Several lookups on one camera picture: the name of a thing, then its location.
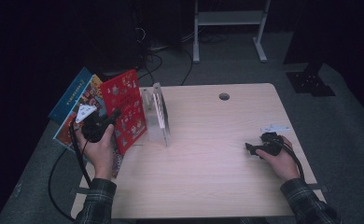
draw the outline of red book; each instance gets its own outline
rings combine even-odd
[[[120,108],[115,125],[118,150],[121,155],[147,130],[138,78],[135,70],[113,77],[101,84],[108,116]]]

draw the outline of table hole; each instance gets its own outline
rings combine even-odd
[[[223,93],[221,93],[220,95],[219,95],[219,99],[221,99],[222,101],[227,101],[227,100],[229,100],[231,97],[227,94],[227,93],[225,93],[225,92],[223,92]]]

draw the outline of gray carpet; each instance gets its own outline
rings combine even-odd
[[[295,93],[286,72],[300,71],[305,64],[283,65],[292,34],[263,35],[267,63],[259,61],[253,35],[229,35],[228,40],[215,45],[201,44],[201,62],[193,65],[185,85],[274,84],[317,181],[325,189],[327,202],[339,212],[345,224],[364,223],[364,108],[348,90],[343,77],[327,65],[319,75],[336,96]],[[185,45],[185,49],[191,54],[192,45]],[[168,49],[157,55],[161,56],[162,65],[152,73],[156,81],[162,86],[181,85],[190,67],[188,54]],[[154,57],[147,68],[154,69],[159,62]],[[140,70],[138,76],[145,72]],[[140,79],[141,87],[150,85],[149,76]],[[54,208],[48,196],[50,171],[63,153],[63,148],[51,139],[57,128],[50,122],[44,130],[18,183],[20,193],[16,190],[10,196],[0,223],[70,223]],[[80,178],[75,156],[65,153],[54,171],[51,190],[56,204],[67,214],[74,200],[71,189],[78,185]],[[221,220],[235,223],[238,218]],[[293,217],[269,217],[268,221],[295,223]]]

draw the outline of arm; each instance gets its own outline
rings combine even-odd
[[[283,138],[284,142],[292,148],[291,143],[285,137]],[[260,149],[256,153],[266,160],[275,173],[285,181],[281,191],[287,198],[298,223],[342,223],[337,213],[326,203],[319,201],[314,192],[300,179],[296,163],[283,149],[277,156],[272,156]]]
[[[109,125],[98,143],[87,142],[81,130],[77,140],[84,146],[84,153],[94,166],[95,176],[87,194],[83,209],[77,214],[75,223],[110,223],[116,185],[112,178],[112,146],[110,143],[114,127]]]

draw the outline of controller cable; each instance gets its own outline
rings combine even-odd
[[[85,179],[86,179],[86,182],[88,184],[88,186],[90,187],[91,186],[91,179],[89,177],[89,174],[87,173],[87,170],[86,170],[86,167],[84,165],[84,162],[83,162],[83,153],[84,153],[84,150],[86,148],[86,145],[88,143],[88,141],[86,140],[86,144],[85,146],[83,147],[82,151],[80,152],[80,148],[77,144],[77,135],[75,134],[75,130],[74,130],[74,123],[75,123],[75,120],[77,118],[73,118],[71,120],[71,122],[69,123],[69,132],[71,134],[71,140],[72,140],[72,145],[74,147],[74,150],[77,154],[77,162],[79,163],[79,167],[80,167],[80,170],[82,171]]]
[[[86,170],[86,168],[84,166],[84,162],[83,162],[83,153],[84,153],[84,150],[86,148],[86,145],[87,145],[88,141],[86,141],[86,144],[85,144],[82,152],[80,152],[79,146],[77,144],[77,136],[76,136],[75,130],[74,130],[75,120],[76,120],[76,118],[73,118],[72,121],[70,122],[69,132],[71,134],[71,140],[72,140],[74,150],[75,150],[75,152],[77,154],[77,162],[79,163],[80,170],[82,171],[84,177],[86,178],[87,184],[90,186],[91,185],[91,180],[90,180],[90,177],[89,177],[89,175],[87,173],[87,170]],[[74,218],[68,216],[63,210],[61,210],[61,208],[54,201],[54,198],[53,198],[53,196],[51,194],[51,180],[52,180],[52,177],[53,177],[54,170],[55,170],[57,164],[59,163],[61,157],[63,156],[63,154],[65,154],[66,151],[67,151],[67,149],[65,149],[63,151],[63,153],[59,156],[59,158],[56,160],[56,162],[54,163],[54,165],[53,165],[53,167],[51,169],[50,176],[49,176],[49,182],[48,182],[48,194],[49,194],[49,197],[50,197],[50,200],[51,200],[52,204],[57,209],[57,211],[59,211],[60,214],[62,214],[64,217],[68,218],[69,220],[75,221]]]
[[[49,194],[49,197],[50,197],[51,202],[53,203],[53,205],[57,209],[57,211],[59,211],[59,213],[61,215],[63,215],[64,217],[68,218],[69,220],[75,221],[74,218],[68,216],[65,212],[63,212],[63,210],[61,210],[61,208],[54,201],[53,195],[51,194],[51,179],[53,177],[54,170],[56,169],[57,164],[59,163],[59,161],[60,161],[61,157],[63,156],[63,154],[65,154],[66,150],[67,149],[64,149],[63,150],[63,153],[59,156],[59,158],[56,160],[56,162],[54,163],[54,165],[53,165],[53,167],[51,169],[50,176],[49,176],[49,182],[48,182],[48,194]]]

